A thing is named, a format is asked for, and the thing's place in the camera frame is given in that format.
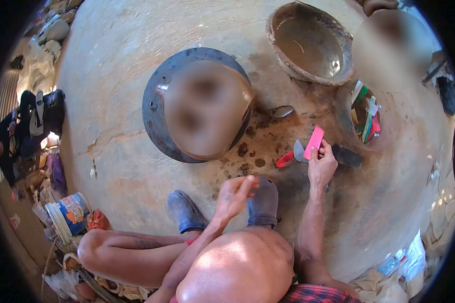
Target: man's arm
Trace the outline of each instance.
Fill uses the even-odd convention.
[[[240,214],[246,204],[249,193],[259,186],[255,176],[239,177],[228,180],[221,185],[216,211],[211,222],[191,245],[189,245],[175,262],[162,281],[162,286],[147,299],[148,303],[167,303],[175,295],[177,286],[185,278],[197,255],[218,238],[229,221]]]
[[[317,284],[345,291],[358,298],[354,289],[343,282],[334,280],[323,260],[324,219],[322,203],[325,188],[332,178],[338,163],[332,154],[332,147],[322,140],[320,157],[312,149],[309,162],[310,196],[298,228],[295,258],[297,260],[298,282]]]

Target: clay pot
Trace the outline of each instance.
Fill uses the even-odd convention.
[[[295,1],[271,15],[266,32],[279,64],[291,77],[337,86],[354,76],[352,36],[326,12]]]
[[[199,160],[227,153],[255,96],[240,73],[208,60],[189,63],[157,92],[175,145]]]

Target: red plastic piece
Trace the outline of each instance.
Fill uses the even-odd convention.
[[[371,123],[371,130],[369,131],[368,138],[372,137],[376,131],[381,131],[381,126],[375,116],[373,116],[373,121]]]
[[[291,159],[293,159],[293,152],[289,152],[288,154],[282,156],[280,158],[280,160],[278,160],[275,165],[280,168],[280,167],[285,167],[287,166],[288,162],[291,161]]]

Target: metal bowl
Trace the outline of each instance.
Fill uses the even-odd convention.
[[[300,1],[281,6],[268,20],[268,40],[291,77],[326,86],[351,80],[351,34],[334,17]]]

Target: orange cloth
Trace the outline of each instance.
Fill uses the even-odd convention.
[[[96,209],[92,214],[88,215],[88,228],[108,230],[108,218],[106,218],[101,210]]]

